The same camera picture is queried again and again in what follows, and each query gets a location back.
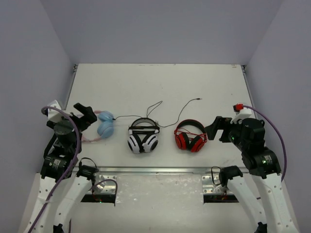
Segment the pink blue cat-ear headphones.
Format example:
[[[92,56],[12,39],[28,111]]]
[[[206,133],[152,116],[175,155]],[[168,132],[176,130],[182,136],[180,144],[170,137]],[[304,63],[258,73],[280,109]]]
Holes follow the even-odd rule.
[[[109,138],[114,133],[114,126],[113,126],[114,116],[112,113],[110,113],[109,111],[95,110],[94,114],[96,114],[98,116],[98,119],[101,121],[101,124],[97,128],[98,137],[94,139],[87,139],[85,136],[82,136],[82,142],[85,143],[97,142],[102,139]]]

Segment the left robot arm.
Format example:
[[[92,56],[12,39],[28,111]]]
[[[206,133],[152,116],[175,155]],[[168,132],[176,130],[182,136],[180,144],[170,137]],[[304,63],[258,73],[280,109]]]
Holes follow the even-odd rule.
[[[48,118],[47,126],[53,130],[53,135],[44,150],[39,191],[24,230],[26,233],[52,233],[62,226],[55,225],[54,220],[82,150],[82,132],[97,121],[92,107],[80,103],[73,107],[80,112],[79,116],[62,110],[56,100],[41,109]]]

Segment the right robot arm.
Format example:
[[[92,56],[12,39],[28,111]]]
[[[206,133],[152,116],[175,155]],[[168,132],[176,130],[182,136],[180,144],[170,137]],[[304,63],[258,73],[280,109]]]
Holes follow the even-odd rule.
[[[239,119],[218,116],[205,127],[209,140],[223,130],[223,143],[231,142],[242,153],[242,161],[254,181],[259,197],[248,187],[237,166],[220,169],[222,187],[230,190],[243,207],[256,233],[297,233],[282,187],[281,168],[275,153],[265,146],[264,121],[254,118]]]

